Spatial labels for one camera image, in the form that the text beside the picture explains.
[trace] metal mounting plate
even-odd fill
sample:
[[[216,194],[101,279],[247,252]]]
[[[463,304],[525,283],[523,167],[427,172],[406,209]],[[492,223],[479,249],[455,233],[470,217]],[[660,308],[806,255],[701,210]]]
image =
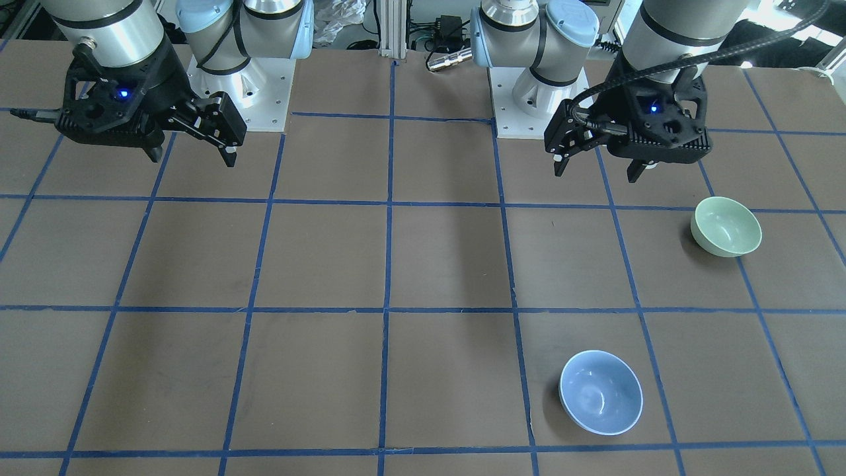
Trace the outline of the metal mounting plate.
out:
[[[524,113],[511,96],[514,83],[525,68],[490,68],[488,77],[491,80],[491,99],[493,112],[497,117],[497,137],[500,139],[543,139],[543,131],[547,129],[552,114],[544,119],[538,119]],[[588,88],[587,75],[582,69],[576,80],[575,91],[582,92]],[[585,100],[582,105],[588,107],[593,104],[592,99]]]
[[[245,108],[236,98],[235,91],[226,91],[233,98],[235,105],[241,112],[241,117],[247,123],[250,132],[284,132],[288,119],[288,104],[291,100],[291,86],[294,83],[294,68],[296,60],[286,58],[253,58],[254,62],[264,69],[267,74],[267,87],[261,89],[253,97],[253,105]],[[188,76],[191,87],[200,97],[207,97],[205,91],[200,91],[199,75],[206,72],[197,69],[196,58],[191,59]]]

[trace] grid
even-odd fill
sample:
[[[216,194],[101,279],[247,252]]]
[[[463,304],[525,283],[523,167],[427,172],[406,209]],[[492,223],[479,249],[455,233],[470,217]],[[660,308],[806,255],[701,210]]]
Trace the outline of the grid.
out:
[[[6,46],[6,42],[0,47],[2,51]],[[223,476],[226,473],[228,461],[230,458],[242,457],[343,457],[343,456],[370,456],[377,457],[377,474],[382,476],[385,473],[386,456],[393,455],[448,455],[448,454],[487,454],[487,453],[508,453],[508,454],[528,454],[531,460],[532,472],[535,476],[541,474],[538,463],[538,455],[542,453],[568,453],[568,452],[599,452],[599,451],[672,451],[678,473],[685,475],[685,466],[682,458],[682,451],[687,450],[707,450],[707,449],[728,449],[728,448],[787,448],[800,447],[809,448],[814,458],[816,468],[820,475],[826,475],[826,470],[823,467],[817,448],[822,447],[841,447],[846,446],[846,440],[816,440],[810,435],[808,425],[799,407],[799,403],[794,394],[787,373],[779,356],[777,347],[771,336],[768,324],[765,320],[765,314],[823,314],[823,315],[844,315],[846,309],[831,308],[831,309],[800,309],[800,308],[771,308],[762,307],[757,299],[755,290],[750,281],[750,277],[744,267],[744,262],[740,258],[735,261],[743,276],[744,284],[749,293],[752,307],[728,307],[728,308],[714,308],[714,307],[645,307],[641,305],[638,286],[635,283],[635,272],[629,259],[629,252],[626,246],[626,239],[624,236],[624,229],[621,225],[618,211],[640,210],[640,211],[692,211],[691,207],[660,207],[660,206],[634,206],[634,205],[618,205],[614,201],[613,191],[609,182],[606,166],[600,152],[596,151],[596,161],[599,170],[602,174],[602,181],[605,186],[607,194],[608,205],[586,205],[577,203],[511,203],[506,202],[505,190],[503,186],[503,172],[500,162],[499,145],[496,139],[496,126],[493,119],[483,118],[430,118],[430,117],[416,117],[416,116],[402,116],[395,113],[395,88],[396,88],[396,71],[402,65],[397,62],[392,62],[390,67],[390,113],[387,115],[380,114],[347,114],[347,113],[311,113],[311,112],[293,112],[294,116],[311,116],[311,117],[328,117],[328,118],[349,118],[349,119],[380,119],[387,120],[389,123],[388,136],[388,172],[387,172],[387,200],[385,201],[359,201],[359,200],[300,200],[300,199],[283,199],[277,198],[277,184],[279,181],[280,168],[284,160],[285,136],[279,143],[277,151],[277,160],[273,170],[272,183],[270,191],[266,199],[259,198],[219,198],[219,197],[180,197],[180,196],[159,196],[159,188],[162,179],[165,175],[168,160],[170,159],[173,144],[176,140],[176,135],[171,135],[168,149],[162,160],[161,168],[159,169],[154,186],[152,187],[149,196],[74,196],[74,195],[41,195],[38,194],[38,189],[43,181],[49,167],[59,147],[62,145],[63,139],[59,137],[50,151],[44,166],[36,177],[36,180],[31,187],[28,194],[6,194],[0,195],[0,199],[22,199],[24,205],[19,212],[19,215],[8,234],[8,239],[3,244],[0,251],[0,263],[6,257],[6,254],[14,242],[15,236],[25,220],[25,216],[30,209],[30,205],[35,201],[42,200],[62,200],[62,201],[129,201],[129,202],[145,202],[146,209],[143,219],[135,237],[135,242],[129,254],[129,261],[126,263],[122,279],[118,288],[118,293],[114,298],[112,306],[62,306],[62,305],[19,305],[14,303],[0,304],[0,310],[4,311],[39,311],[44,309],[51,309],[57,311],[83,312],[83,311],[98,311],[108,312],[109,317],[105,332],[102,336],[102,341],[99,345],[96,354],[96,360],[91,370],[91,376],[86,387],[85,395],[76,418],[73,432],[70,436],[66,451],[0,451],[0,459],[30,459],[30,458],[61,458],[62,465],[59,470],[59,475],[64,476],[71,460],[86,459],[86,458],[122,458],[122,457],[149,457],[149,458],[219,458],[218,474]],[[755,208],[753,211],[763,214],[804,214],[816,215],[821,224],[827,232],[827,236],[839,255],[843,265],[846,266],[846,257],[843,254],[843,248],[838,243],[837,238],[832,232],[830,224],[827,222],[827,217],[846,214],[846,210],[842,209],[821,209],[814,195],[803,175],[800,173],[791,152],[785,143],[783,136],[846,136],[846,133],[839,132],[802,132],[802,131],[782,131],[776,126],[770,113],[767,111],[764,101],[761,99],[755,84],[744,73],[752,91],[755,93],[755,98],[760,104],[767,120],[769,121],[772,130],[730,130],[730,129],[715,129],[717,132],[733,132],[750,135],[774,135],[785,154],[788,157],[790,165],[795,172],[799,182],[802,185],[804,192],[807,194],[811,209],[784,209],[784,208]],[[393,174],[394,174],[394,130],[397,121],[415,121],[415,122],[475,122],[490,125],[492,146],[494,153],[494,163],[497,177],[497,192],[499,195],[498,202],[398,202],[393,199]],[[706,182],[706,186],[710,194],[715,195],[714,187],[709,180],[706,166],[700,163],[700,171]],[[122,305],[122,298],[126,285],[133,268],[135,257],[139,251],[148,219],[151,211],[159,202],[231,202],[231,203],[256,203],[265,204],[266,211],[264,213],[264,221],[261,227],[261,240],[258,246],[258,253],[255,257],[255,274],[250,286],[249,302],[246,307],[143,307],[143,306],[125,306]],[[301,205],[339,205],[339,206],[373,206],[385,207],[387,210],[386,216],[386,269],[385,269],[385,294],[382,307],[259,307],[256,306],[256,295],[259,289],[261,279],[262,262],[265,255],[265,246],[267,242],[268,229],[271,222],[272,210],[278,204],[301,204]],[[392,238],[393,238],[393,213],[395,208],[426,208],[426,207],[455,207],[455,208],[498,208],[503,227],[503,238],[505,257],[508,269],[508,284],[510,287],[510,307],[395,307],[391,303],[391,284],[392,284]],[[511,239],[508,227],[508,210],[512,208],[560,208],[560,209],[596,209],[607,210],[612,218],[613,225],[616,231],[616,237],[619,244],[619,251],[622,254],[627,280],[630,287],[631,296],[634,302],[633,307],[521,307],[518,303],[518,295],[515,290],[516,283],[514,277],[514,263],[512,256]],[[378,422],[378,445],[372,448],[337,448],[337,449],[246,449],[234,450],[230,449],[233,428],[235,426],[236,412],[239,407],[239,397],[241,391],[242,379],[244,376],[244,366],[247,358],[247,350],[250,343],[250,331],[252,326],[252,318],[255,313],[349,313],[355,311],[363,314],[381,314],[382,315],[382,368],[380,379],[380,400],[379,400],[379,422]],[[244,314],[244,334],[239,352],[239,360],[237,365],[237,373],[235,376],[235,385],[232,392],[231,404],[228,412],[227,425],[225,431],[222,448],[219,451],[162,451],[162,450],[144,450],[144,451],[81,451],[76,449],[77,439],[80,434],[82,423],[85,419],[86,411],[91,399],[91,393],[96,386],[96,381],[100,366],[109,342],[110,334],[113,324],[118,313],[124,312],[156,312],[156,313],[242,313]],[[519,365],[519,375],[521,381],[521,392],[525,410],[525,426],[528,445],[525,446],[425,446],[425,447],[410,447],[410,448],[393,448],[386,445],[386,426],[387,426],[387,388],[388,388],[388,343],[390,336],[390,318],[392,314],[400,313],[506,313],[513,317],[514,322],[514,336],[515,346],[517,349],[517,358]],[[533,434],[533,427],[531,422],[531,401],[530,391],[527,382],[525,356],[522,341],[521,331],[521,316],[530,315],[533,313],[551,313],[551,314],[634,314],[640,320],[640,327],[643,334],[646,349],[649,354],[649,359],[654,373],[657,389],[660,396],[660,402],[664,418],[666,419],[667,430],[669,432],[669,443],[654,443],[654,444],[624,444],[624,445],[577,445],[577,446],[550,446],[539,445],[536,442]],[[678,441],[675,428],[673,425],[673,415],[670,411],[670,406],[665,395],[664,385],[662,383],[661,369],[659,368],[656,352],[653,347],[653,341],[649,325],[647,323],[646,314],[650,313],[737,313],[737,314],[751,314],[755,315],[761,325],[761,329],[766,337],[766,342],[772,353],[772,357],[777,365],[777,370],[784,384],[786,391],[792,402],[796,418],[799,420],[799,425],[805,436],[803,440],[761,440],[761,441],[707,441],[685,443]]]

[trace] plastic bag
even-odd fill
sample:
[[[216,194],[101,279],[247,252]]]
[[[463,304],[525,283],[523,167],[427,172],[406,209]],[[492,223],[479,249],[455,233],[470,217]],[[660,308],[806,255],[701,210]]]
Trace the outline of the plastic bag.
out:
[[[346,25],[365,20],[366,0],[315,0],[315,47],[328,47]]]

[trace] black cable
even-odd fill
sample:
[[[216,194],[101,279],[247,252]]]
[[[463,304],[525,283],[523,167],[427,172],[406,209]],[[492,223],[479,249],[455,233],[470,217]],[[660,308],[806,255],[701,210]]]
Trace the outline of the black cable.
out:
[[[229,36],[229,33],[232,33],[232,29],[235,27],[235,24],[238,23],[238,20],[241,17],[241,5],[244,3],[244,0],[235,0],[232,2],[232,19],[229,21],[229,25],[226,26],[226,30],[217,39],[214,46],[211,47],[209,53],[203,57],[203,59],[197,61],[197,68],[202,68],[209,62],[212,57],[217,54],[217,50],[220,49],[220,46],[226,41],[226,37]]]
[[[711,61],[717,61],[719,59],[729,58],[732,56],[748,53],[758,48],[766,47],[772,45],[773,43],[780,42],[781,40],[790,38],[797,31],[802,31],[805,28],[811,26],[815,21],[822,17],[822,15],[828,9],[828,5],[830,3],[831,0],[821,0],[819,8],[817,8],[817,10],[813,14],[799,22],[798,25],[791,28],[790,30],[779,31],[774,35],[760,38],[751,42],[746,42],[737,45],[736,47],[727,48],[725,50],[717,50],[712,53],[701,54],[699,56],[692,56],[690,58],[677,59],[675,61],[671,61],[665,64],[658,64],[657,66],[652,66],[651,68],[635,71],[627,75],[622,75],[612,80],[605,81],[600,85],[588,88],[573,98],[573,101],[570,103],[570,108],[568,111],[569,117],[572,117],[577,124],[587,126],[588,129],[603,130],[614,135],[624,135],[624,133],[620,131],[609,131],[602,125],[576,114],[575,110],[579,106],[579,103],[584,101],[588,97],[612,90],[615,87],[620,87],[632,81],[642,80],[648,76],[659,75],[660,73],[666,73],[674,69],[687,68],[689,66],[695,66],[697,64],[710,63]]]
[[[376,35],[379,36],[379,44],[382,44],[382,25],[379,24],[379,5],[373,0],[373,18],[376,19]]]
[[[453,35],[453,33],[455,33],[455,32],[456,32],[456,31],[458,31],[458,30],[463,30],[463,29],[464,29],[464,27],[465,27],[465,26],[467,26],[467,25],[469,25],[469,24],[470,24],[470,20],[467,20],[467,21],[465,21],[464,23],[462,23],[461,25],[456,26],[455,28],[453,28],[453,30],[452,30],[452,31],[450,31],[449,33],[447,33],[446,35],[442,35],[442,36],[441,36],[441,38],[449,38],[450,36],[452,36],[452,35]],[[434,56],[435,52],[437,51],[438,46],[439,46],[439,45],[437,44],[437,42],[434,42],[434,44],[432,45],[431,51],[429,52],[429,56],[427,56],[427,57],[426,57],[426,70],[427,70],[427,71],[429,71],[430,73],[434,73],[434,72],[435,72],[435,71],[432,71],[432,70],[429,68],[429,61],[431,60],[431,57],[432,57],[432,56]]]
[[[371,2],[367,2],[367,5],[365,6],[365,11],[367,10],[367,7],[370,7],[370,5],[371,5]],[[370,33],[371,35],[377,35],[377,36],[379,35],[379,34],[378,34],[378,33],[376,33],[375,31],[370,31],[370,30],[367,30],[367,27],[365,26],[365,21],[364,21],[364,19],[362,19],[362,20],[361,20],[361,28],[362,28],[364,31],[366,31],[366,32]]]

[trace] bowl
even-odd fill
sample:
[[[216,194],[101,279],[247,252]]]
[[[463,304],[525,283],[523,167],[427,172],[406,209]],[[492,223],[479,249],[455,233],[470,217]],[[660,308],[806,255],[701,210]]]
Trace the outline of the bowl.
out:
[[[635,372],[606,351],[571,357],[561,372],[558,395],[573,421],[591,433],[625,433],[643,412],[643,390]]]
[[[737,257],[761,244],[761,224],[740,203],[725,196],[712,196],[696,206],[690,231],[699,246],[712,255]]]

